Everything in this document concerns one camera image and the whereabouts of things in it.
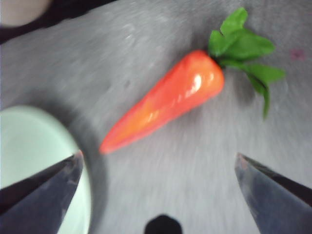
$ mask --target gray surface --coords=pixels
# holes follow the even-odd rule
[[[234,174],[237,152],[312,187],[312,2],[271,2],[119,0],[1,47],[2,108],[52,112],[90,159],[95,233],[142,233],[160,213],[186,234],[257,233]],[[287,70],[271,88],[268,119],[245,75],[227,69],[219,96],[100,161],[112,125],[240,6],[247,26],[277,44],[263,61]],[[293,48],[304,61],[291,59]]]

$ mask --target plate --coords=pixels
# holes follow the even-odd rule
[[[0,188],[64,160],[79,150],[62,124],[43,110],[16,106],[0,112]],[[91,190],[84,165],[80,181],[58,234],[87,234]]]

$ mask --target toy carrot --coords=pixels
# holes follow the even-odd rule
[[[178,62],[147,94],[110,130],[100,146],[110,153],[149,135],[167,122],[197,107],[220,93],[224,86],[221,68],[234,67],[247,74],[252,86],[264,97],[263,117],[270,104],[269,84],[285,72],[245,63],[274,50],[274,45],[244,28],[247,11],[239,8],[223,21],[220,32],[212,31],[209,53],[196,50]]]

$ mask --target carrot top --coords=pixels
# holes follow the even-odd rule
[[[244,27],[247,11],[241,7],[229,15],[222,23],[220,31],[213,30],[209,39],[209,55],[221,67],[229,66],[247,74],[255,91],[264,98],[263,118],[270,108],[269,85],[285,76],[285,71],[250,63],[275,49],[268,39],[258,36]]]

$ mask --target black object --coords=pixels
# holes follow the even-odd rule
[[[78,152],[0,190],[0,233],[57,233],[78,186],[82,157]]]
[[[148,222],[144,234],[182,234],[182,228],[175,219],[160,215]]]
[[[116,0],[54,0],[38,19],[20,27],[0,27],[0,44],[39,28],[56,25],[64,19],[82,16],[91,9],[113,1]]]
[[[262,234],[311,234],[312,190],[238,155],[235,173]]]

